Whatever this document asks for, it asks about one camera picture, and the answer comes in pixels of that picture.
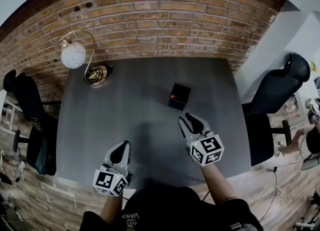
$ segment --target table top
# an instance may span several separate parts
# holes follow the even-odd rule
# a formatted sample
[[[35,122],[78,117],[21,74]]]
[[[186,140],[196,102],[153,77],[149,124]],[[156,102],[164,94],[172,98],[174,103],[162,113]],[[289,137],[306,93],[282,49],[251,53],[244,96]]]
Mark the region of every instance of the table top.
[[[226,59],[152,57],[110,60],[101,87],[83,82],[85,66],[71,69],[61,104],[56,148],[58,177],[92,184],[106,151],[131,144],[130,189],[145,182],[173,186],[204,183],[188,156],[178,117],[202,117],[225,147],[216,166],[228,178],[251,168],[245,118]],[[191,88],[183,111],[168,106],[174,83]]]

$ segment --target wooden floor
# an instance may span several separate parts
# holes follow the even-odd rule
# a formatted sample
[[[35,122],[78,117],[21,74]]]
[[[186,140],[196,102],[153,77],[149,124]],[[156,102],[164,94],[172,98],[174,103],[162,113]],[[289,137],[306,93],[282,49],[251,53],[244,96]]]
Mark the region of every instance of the wooden floor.
[[[274,127],[283,118],[290,117],[283,107],[277,114],[270,116],[270,120]],[[18,126],[23,133],[28,134],[29,126],[22,121]],[[284,137],[278,135],[274,137],[274,140],[284,140]],[[9,150],[13,144],[13,136],[0,132],[0,143],[1,148]],[[21,144],[20,148],[22,155],[25,156],[27,146]],[[265,191],[275,186],[275,175],[268,169],[296,161],[301,161],[300,156],[297,159],[296,154],[271,158],[251,171],[228,180],[238,196],[246,200],[251,207]],[[261,222],[266,231],[295,230],[294,223],[307,212],[310,204],[308,198],[320,185],[320,166],[300,171],[301,165],[302,163],[298,163],[278,168],[277,185],[282,190],[282,194],[275,198],[272,207]],[[192,188],[200,198],[203,198],[208,191],[205,184]],[[23,224],[11,222],[14,226],[19,224],[17,230],[79,230],[83,213],[85,211],[98,213],[106,200],[106,196],[98,194],[92,187],[55,176],[41,176],[29,166],[19,183],[12,186],[0,183],[0,193],[4,197],[12,197],[18,212],[25,219]],[[274,194],[275,189],[273,188],[252,207],[252,212],[259,220],[266,213]],[[206,202],[213,203],[213,200],[208,196]]]

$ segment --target person's arm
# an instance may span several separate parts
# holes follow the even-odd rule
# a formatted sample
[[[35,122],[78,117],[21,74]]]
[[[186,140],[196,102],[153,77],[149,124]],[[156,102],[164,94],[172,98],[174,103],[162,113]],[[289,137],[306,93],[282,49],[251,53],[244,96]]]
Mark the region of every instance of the person's arm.
[[[122,210],[122,194],[119,197],[109,195],[100,217],[107,223],[111,224]]]
[[[304,135],[305,134],[305,129],[302,128],[302,129],[298,129],[295,133],[295,135],[293,136],[292,138],[292,143],[293,145],[299,145],[299,138],[300,136]]]
[[[237,198],[231,184],[214,164],[201,167],[201,171],[216,205]]]

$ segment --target lamp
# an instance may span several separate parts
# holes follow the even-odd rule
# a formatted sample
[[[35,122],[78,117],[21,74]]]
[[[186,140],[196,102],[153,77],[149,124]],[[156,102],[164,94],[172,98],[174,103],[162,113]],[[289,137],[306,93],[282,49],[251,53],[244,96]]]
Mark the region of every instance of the lamp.
[[[68,42],[65,40],[65,37],[72,33],[76,32],[84,32],[88,34],[93,41],[93,52],[84,71],[83,80],[88,84],[98,86],[104,83],[109,75],[112,72],[112,67],[106,64],[96,64],[90,67],[91,61],[94,58],[96,51],[96,41],[91,33],[88,31],[77,29],[73,30],[67,34],[65,34],[59,41],[62,41],[62,52],[61,52],[61,60],[62,63],[69,69],[77,69],[82,66],[86,61],[86,49],[79,42]]]

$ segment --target person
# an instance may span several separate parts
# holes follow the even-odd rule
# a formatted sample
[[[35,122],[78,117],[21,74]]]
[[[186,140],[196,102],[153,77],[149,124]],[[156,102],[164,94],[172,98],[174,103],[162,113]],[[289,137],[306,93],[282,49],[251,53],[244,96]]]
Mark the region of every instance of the person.
[[[122,195],[108,196],[100,216],[84,213],[80,231],[263,231],[218,168],[213,163],[200,168],[215,205],[202,201],[189,187],[154,184],[135,193],[123,210]]]
[[[8,155],[5,155],[3,150],[0,152],[0,182],[9,185],[12,185],[13,182],[19,182],[25,167],[25,161],[20,160],[19,148],[16,152]]]
[[[310,126],[298,129],[288,146],[275,145],[274,154],[292,154],[294,152],[310,154],[320,153],[320,122],[313,118],[313,114],[308,114]]]

